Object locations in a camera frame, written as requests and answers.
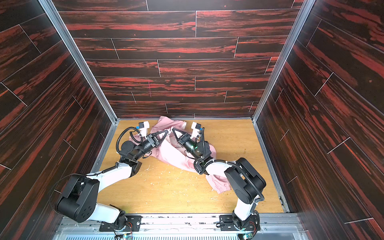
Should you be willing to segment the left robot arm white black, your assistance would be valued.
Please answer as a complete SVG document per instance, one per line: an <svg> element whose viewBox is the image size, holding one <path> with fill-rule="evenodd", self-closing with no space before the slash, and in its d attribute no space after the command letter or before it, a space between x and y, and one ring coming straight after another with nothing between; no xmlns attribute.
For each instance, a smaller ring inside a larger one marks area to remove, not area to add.
<svg viewBox="0 0 384 240"><path fill-rule="evenodd" d="M87 175L73 174L60 194L55 210L78 223L87 220L110 224L121 231L127 225L126 212L97 203L98 193L114 183L136 175L142 165L140 158L151 154L165 140L168 131L159 131L136 140L129 127L119 136L116 143L120 160L111 168Z"/></svg>

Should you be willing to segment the aluminium front rail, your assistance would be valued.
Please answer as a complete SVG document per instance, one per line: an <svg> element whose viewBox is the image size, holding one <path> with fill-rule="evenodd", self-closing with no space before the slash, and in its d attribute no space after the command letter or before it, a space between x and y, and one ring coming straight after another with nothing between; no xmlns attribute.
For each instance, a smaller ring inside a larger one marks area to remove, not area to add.
<svg viewBox="0 0 384 240"><path fill-rule="evenodd" d="M101 231L102 223L76 223L63 218L55 240L308 240L310 235L296 214L260 214L260 227L245 231L230 226L224 214L129 214L133 229Z"/></svg>

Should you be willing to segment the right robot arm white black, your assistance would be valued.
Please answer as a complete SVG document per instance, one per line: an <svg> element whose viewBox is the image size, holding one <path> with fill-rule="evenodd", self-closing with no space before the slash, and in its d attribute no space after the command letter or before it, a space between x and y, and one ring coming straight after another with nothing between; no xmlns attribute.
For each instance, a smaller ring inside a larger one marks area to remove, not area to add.
<svg viewBox="0 0 384 240"><path fill-rule="evenodd" d="M198 174L221 176L226 178L236 196L237 205L232 212L233 222L237 229L245 229L254 222L254 210L258 202L264 201L262 194L266 181L245 158L235 162L217 160L212 157L209 143L205 140L204 128L193 137L182 130L173 128L177 142L193 156L194 168Z"/></svg>

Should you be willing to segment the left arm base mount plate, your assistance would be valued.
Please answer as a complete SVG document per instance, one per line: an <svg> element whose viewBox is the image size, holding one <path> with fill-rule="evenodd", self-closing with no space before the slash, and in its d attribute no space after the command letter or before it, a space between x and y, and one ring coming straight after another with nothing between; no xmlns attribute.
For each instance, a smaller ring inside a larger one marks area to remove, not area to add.
<svg viewBox="0 0 384 240"><path fill-rule="evenodd" d="M102 222L100 232L138 232L141 227L142 216L140 215L125 215L120 216L112 223Z"/></svg>

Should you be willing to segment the pink zip-up jacket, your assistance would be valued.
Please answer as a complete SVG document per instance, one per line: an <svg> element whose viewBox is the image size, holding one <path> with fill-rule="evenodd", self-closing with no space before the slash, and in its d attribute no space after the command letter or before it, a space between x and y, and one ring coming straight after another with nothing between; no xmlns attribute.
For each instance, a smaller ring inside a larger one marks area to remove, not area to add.
<svg viewBox="0 0 384 240"><path fill-rule="evenodd" d="M173 127L179 130L185 130L186 126L187 123L184 121L174 121L168 117L161 116L157 124L152 127L150 133L168 130L170 134L159 147L152 150L152 157L179 169L196 173L192 155L187 154L185 149L177 143L171 131ZM206 175L206 180L218 194L231 190L230 183L225 177L209 174Z"/></svg>

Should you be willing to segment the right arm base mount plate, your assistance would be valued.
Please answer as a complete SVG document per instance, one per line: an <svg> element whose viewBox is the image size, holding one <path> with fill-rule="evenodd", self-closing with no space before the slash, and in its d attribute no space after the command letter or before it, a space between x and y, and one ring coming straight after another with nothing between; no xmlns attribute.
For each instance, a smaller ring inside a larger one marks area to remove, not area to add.
<svg viewBox="0 0 384 240"><path fill-rule="evenodd" d="M216 224L221 231L259 231L261 229L257 215L250 215L246 220L241 220L234 213L231 215L220 215Z"/></svg>

